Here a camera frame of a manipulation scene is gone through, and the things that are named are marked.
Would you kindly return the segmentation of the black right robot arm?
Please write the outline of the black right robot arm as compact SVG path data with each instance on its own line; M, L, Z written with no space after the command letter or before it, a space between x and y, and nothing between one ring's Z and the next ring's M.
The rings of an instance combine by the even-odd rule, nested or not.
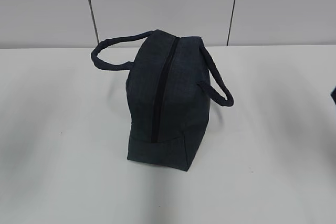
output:
M336 104L336 87L332 90L330 95L331 95L333 102Z

